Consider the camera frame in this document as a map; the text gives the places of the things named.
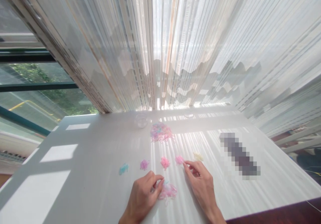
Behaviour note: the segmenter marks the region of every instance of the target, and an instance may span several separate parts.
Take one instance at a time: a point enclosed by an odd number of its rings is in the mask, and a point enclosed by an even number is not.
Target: tree
[[[71,81],[59,64],[10,64],[11,68],[30,83]],[[80,89],[42,90],[43,95],[59,106],[67,115],[95,114],[98,110],[90,104],[80,104],[86,99]]]

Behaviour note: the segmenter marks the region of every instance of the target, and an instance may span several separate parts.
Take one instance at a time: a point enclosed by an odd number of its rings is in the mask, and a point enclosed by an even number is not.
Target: clear plastic cup
[[[135,125],[139,128],[145,128],[147,125],[146,114],[138,114],[135,118]]]

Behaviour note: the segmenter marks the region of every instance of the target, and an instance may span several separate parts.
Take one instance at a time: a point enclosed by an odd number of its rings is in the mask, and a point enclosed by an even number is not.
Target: wrist
[[[125,211],[124,214],[119,219],[118,224],[139,224],[139,222],[134,221]]]
[[[206,216],[210,221],[210,224],[226,223],[221,213],[221,210],[218,208],[217,205],[215,205],[208,213],[206,213]]]

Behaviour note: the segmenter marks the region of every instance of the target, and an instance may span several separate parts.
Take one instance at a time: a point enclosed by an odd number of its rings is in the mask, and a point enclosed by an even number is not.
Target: table surface
[[[200,153],[213,175],[217,203],[226,220],[321,196],[321,187],[232,106],[65,117],[0,190],[0,223],[117,223],[132,183],[152,170],[176,186],[174,200],[157,201],[144,223],[206,223],[175,156]],[[175,142],[151,142],[152,124],[172,129]],[[260,166],[245,180],[220,143],[233,132]],[[167,170],[161,157],[169,159]],[[143,159],[150,161],[140,170]],[[119,168],[128,163],[128,172]]]

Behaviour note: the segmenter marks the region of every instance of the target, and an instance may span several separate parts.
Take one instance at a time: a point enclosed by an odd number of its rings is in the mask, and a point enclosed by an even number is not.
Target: curtain
[[[321,0],[22,0],[108,112],[230,102],[268,136],[321,116]]]

